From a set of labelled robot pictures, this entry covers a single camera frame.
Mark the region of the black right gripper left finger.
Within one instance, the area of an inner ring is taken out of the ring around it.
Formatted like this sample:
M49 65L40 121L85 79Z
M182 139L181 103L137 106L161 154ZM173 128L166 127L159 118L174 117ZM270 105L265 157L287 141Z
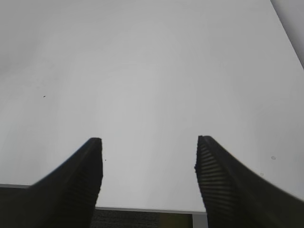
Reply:
M1 187L2 228L88 228L103 178L102 140L90 138L37 183Z

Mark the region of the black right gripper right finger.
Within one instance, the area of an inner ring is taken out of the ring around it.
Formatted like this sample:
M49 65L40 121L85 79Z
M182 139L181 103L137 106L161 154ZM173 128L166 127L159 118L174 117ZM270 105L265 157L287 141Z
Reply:
M211 136L199 136L195 173L210 228L302 228L304 202L264 180Z

